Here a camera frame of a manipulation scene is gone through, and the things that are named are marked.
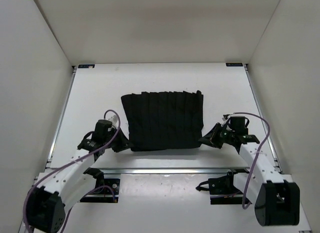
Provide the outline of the black pleated skirt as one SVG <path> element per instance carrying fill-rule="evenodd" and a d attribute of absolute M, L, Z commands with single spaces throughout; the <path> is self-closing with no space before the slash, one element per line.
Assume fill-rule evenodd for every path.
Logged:
<path fill-rule="evenodd" d="M 204 127 L 201 91 L 126 94 L 121 103 L 133 152 L 196 149 Z"/>

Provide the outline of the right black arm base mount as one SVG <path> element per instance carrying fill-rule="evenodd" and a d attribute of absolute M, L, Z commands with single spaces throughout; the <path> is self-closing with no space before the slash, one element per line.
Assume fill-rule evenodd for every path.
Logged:
<path fill-rule="evenodd" d="M 246 169 L 220 168 L 203 172 L 207 174 L 205 181 L 200 182 L 195 189 L 198 192 L 208 192 L 211 205 L 241 205 L 243 192 L 234 186 L 235 176 L 249 173 Z"/>

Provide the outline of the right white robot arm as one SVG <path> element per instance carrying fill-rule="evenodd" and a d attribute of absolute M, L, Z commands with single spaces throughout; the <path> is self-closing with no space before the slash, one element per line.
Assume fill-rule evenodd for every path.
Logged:
<path fill-rule="evenodd" d="M 258 223 L 265 226 L 297 226 L 300 222 L 300 188 L 289 182 L 273 166 L 262 151 L 268 140 L 258 140 L 249 134 L 248 112 L 225 114 L 223 123 L 215 126 L 199 142 L 221 149 L 223 145 L 235 148 L 247 163 L 248 170 L 230 170 L 225 176 L 209 178 L 201 182 L 196 190 L 210 193 L 211 203 L 228 203 L 241 195 L 242 208 L 254 207 Z"/>

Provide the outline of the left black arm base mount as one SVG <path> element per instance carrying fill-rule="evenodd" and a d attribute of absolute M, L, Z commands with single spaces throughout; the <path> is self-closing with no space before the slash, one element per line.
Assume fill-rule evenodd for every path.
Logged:
<path fill-rule="evenodd" d="M 87 193 L 81 203 L 118 203 L 121 179 L 119 176 L 109 176 L 97 168 L 88 168 L 86 175 L 92 176 L 95 186 Z"/>

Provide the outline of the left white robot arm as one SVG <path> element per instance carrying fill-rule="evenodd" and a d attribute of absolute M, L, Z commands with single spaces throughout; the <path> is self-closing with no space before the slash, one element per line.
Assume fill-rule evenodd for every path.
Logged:
<path fill-rule="evenodd" d="M 105 187 L 103 173 L 93 164 L 107 149 L 115 152 L 129 148 L 117 115 L 100 119 L 87 133 L 69 162 L 39 179 L 29 190 L 23 205 L 23 222 L 31 233 L 63 232 L 72 207 L 86 194 Z"/>

